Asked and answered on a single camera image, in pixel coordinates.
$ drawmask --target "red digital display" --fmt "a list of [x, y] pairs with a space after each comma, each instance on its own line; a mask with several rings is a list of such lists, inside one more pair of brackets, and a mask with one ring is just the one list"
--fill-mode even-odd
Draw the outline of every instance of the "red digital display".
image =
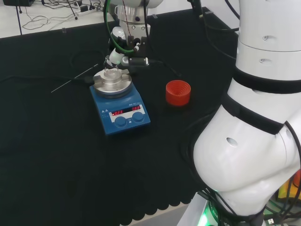
[[132, 111], [136, 111], [136, 110], [139, 110], [139, 109], [140, 109], [140, 106], [132, 107]]
[[123, 114], [123, 110], [112, 112], [113, 116], [119, 115], [119, 114]]
[[127, 113], [127, 112], [137, 111], [139, 109], [141, 109], [140, 105], [134, 106], [134, 107], [129, 107], [129, 108], [118, 110], [118, 111], [114, 111], [111, 113], [112, 113], [112, 116], [116, 116], [116, 115], [120, 115], [120, 114]]

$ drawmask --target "blue knob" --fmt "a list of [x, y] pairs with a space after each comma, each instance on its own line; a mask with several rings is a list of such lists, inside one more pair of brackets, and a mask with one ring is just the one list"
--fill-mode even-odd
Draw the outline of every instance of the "blue knob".
[[115, 125], [118, 127], [124, 127], [127, 124], [127, 121], [124, 117], [118, 117], [115, 119]]
[[141, 112], [135, 112], [135, 113], [133, 114], [133, 120], [134, 120], [135, 122], [142, 122], [143, 119], [144, 119], [144, 115], [143, 115]]

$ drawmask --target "hole on robot arm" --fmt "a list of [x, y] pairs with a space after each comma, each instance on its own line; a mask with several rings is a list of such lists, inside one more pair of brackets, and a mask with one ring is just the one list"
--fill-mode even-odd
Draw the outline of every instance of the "hole on robot arm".
[[238, 143], [236, 140], [230, 138], [230, 137], [227, 137], [227, 142], [230, 144], [230, 146], [232, 147], [237, 147], [238, 146]]

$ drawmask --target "white floor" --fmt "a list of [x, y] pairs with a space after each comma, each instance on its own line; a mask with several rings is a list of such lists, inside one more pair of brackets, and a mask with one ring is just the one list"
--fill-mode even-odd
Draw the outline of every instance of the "white floor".
[[[92, 4], [99, 2], [98, 0], [91, 0]], [[83, 3], [90, 4], [89, 0], [83, 0]], [[43, 25], [46, 23], [46, 20], [39, 20], [36, 22], [30, 22], [26, 26], [24, 26], [27, 22], [31, 19], [29, 16], [26, 15], [27, 13], [31, 18], [35, 16], [46, 16], [48, 18], [58, 16], [58, 17], [67, 17], [68, 18], [53, 18], [56, 20], [51, 20], [49, 24]], [[57, 30], [62, 28], [69, 28], [69, 27], [77, 27], [83, 26], [88, 24], [97, 24], [103, 23], [103, 12], [97, 11], [93, 12], [88, 15], [78, 16], [78, 20], [74, 19], [74, 15], [70, 8], [58, 8], [58, 9], [51, 9], [42, 5], [41, 2], [35, 1], [30, 7], [21, 7], [23, 13], [19, 14], [21, 26], [24, 26], [27, 29], [33, 29], [42, 26], [41, 28], [37, 28], [34, 30], [26, 30], [22, 28], [22, 34], [29, 34], [35, 32], [44, 32], [49, 30]], [[108, 21], [112, 21], [113, 18], [108, 15]], [[16, 8], [13, 6], [5, 6], [3, 1], [0, 0], [0, 38], [10, 37], [20, 35], [19, 23], [17, 19]]]

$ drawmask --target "black band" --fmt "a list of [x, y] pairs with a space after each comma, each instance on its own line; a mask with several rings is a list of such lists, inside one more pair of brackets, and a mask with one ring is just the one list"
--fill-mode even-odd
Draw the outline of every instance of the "black band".
[[301, 80], [283, 81], [256, 77], [236, 69], [233, 79], [239, 84], [265, 93], [292, 94], [301, 92]]
[[242, 106], [240, 103], [229, 97], [228, 94], [222, 96], [222, 106], [232, 116], [237, 117], [241, 121], [254, 126], [264, 132], [277, 134], [283, 128], [283, 124], [277, 121], [268, 119], [260, 114], [257, 114], [250, 109]]

